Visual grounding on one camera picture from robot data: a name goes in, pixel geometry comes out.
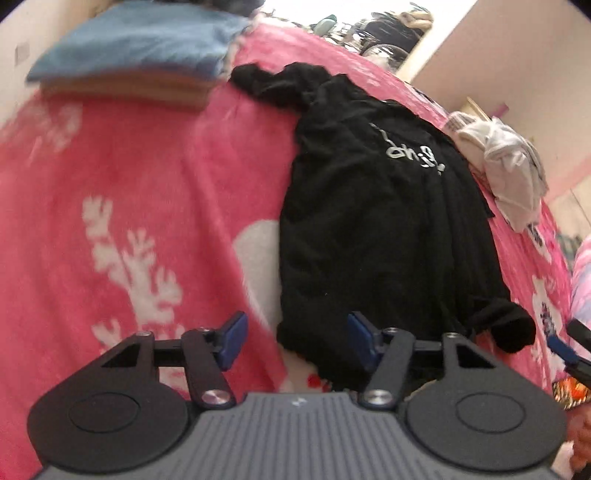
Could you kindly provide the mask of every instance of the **pink blanket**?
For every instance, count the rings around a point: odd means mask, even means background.
[[[391,74],[298,29],[262,25],[237,57],[273,71],[294,61],[347,73],[437,126],[445,120]],[[236,395],[291,387],[274,328],[277,220],[296,121],[222,85],[199,115],[36,97],[0,131],[0,478],[24,480],[39,467],[25,428],[33,402],[137,330],[174,338],[245,310],[249,338],[227,375]],[[505,280],[540,332],[513,356],[480,342],[549,390],[560,364],[543,332],[562,331],[570,298],[554,222],[545,208],[537,233],[517,235],[501,215],[492,229]],[[162,380],[183,388],[174,369]]]

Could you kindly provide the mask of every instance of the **black hoodie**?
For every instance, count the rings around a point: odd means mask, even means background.
[[[338,387],[359,388],[353,310],[419,339],[490,329],[508,352],[534,342],[535,323],[501,276],[492,212],[449,137],[319,66],[246,65],[231,81],[302,112],[280,220],[277,335],[287,349]]]

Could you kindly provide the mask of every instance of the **clothes hanging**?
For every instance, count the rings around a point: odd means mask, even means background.
[[[352,310],[420,339],[490,328],[509,352],[534,342],[534,321],[501,277],[491,211],[446,135],[319,66],[271,74],[246,65],[231,81],[303,113],[280,220],[278,340],[287,349],[338,387],[359,388]]]
[[[454,112],[446,129],[471,165],[486,177],[511,228],[521,233],[537,223],[548,184],[532,143],[498,118],[484,121]]]

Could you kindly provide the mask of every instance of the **colorful fabric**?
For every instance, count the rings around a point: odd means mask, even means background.
[[[275,72],[294,61],[347,73],[438,127],[446,120],[390,73],[297,28],[262,25],[237,56]],[[239,398],[292,384],[330,388],[294,355],[284,364],[274,339],[278,218],[296,121],[221,85],[200,115],[36,97],[0,131],[0,478],[26,480],[39,468],[26,431],[35,400],[140,329],[178,337],[245,310],[249,337],[227,374]],[[504,279],[539,331],[516,355],[486,335],[479,343],[550,392],[560,366],[544,329],[562,334],[570,307],[556,226],[544,206],[535,234],[517,234],[487,199]],[[183,388],[181,372],[161,377]]]
[[[591,328],[591,235],[579,247],[573,266],[573,318]],[[591,352],[571,342],[575,351],[582,357],[591,359]]]

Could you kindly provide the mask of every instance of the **light switch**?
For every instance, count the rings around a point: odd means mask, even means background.
[[[27,61],[31,55],[31,46],[29,42],[19,43],[14,49],[14,66],[18,67],[24,61]]]

